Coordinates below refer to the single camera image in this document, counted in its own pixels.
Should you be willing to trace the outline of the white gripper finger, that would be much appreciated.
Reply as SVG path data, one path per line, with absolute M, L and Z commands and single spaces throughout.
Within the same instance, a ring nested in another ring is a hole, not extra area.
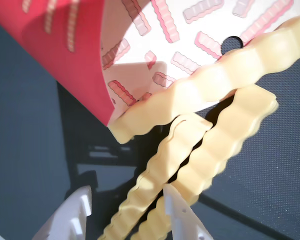
M 170 217 L 174 240 L 213 240 L 201 220 L 172 184 L 164 185 L 163 196 L 165 214 Z
M 89 185 L 73 192 L 51 215 L 34 240 L 85 240 L 87 217 L 92 214 L 92 190 Z

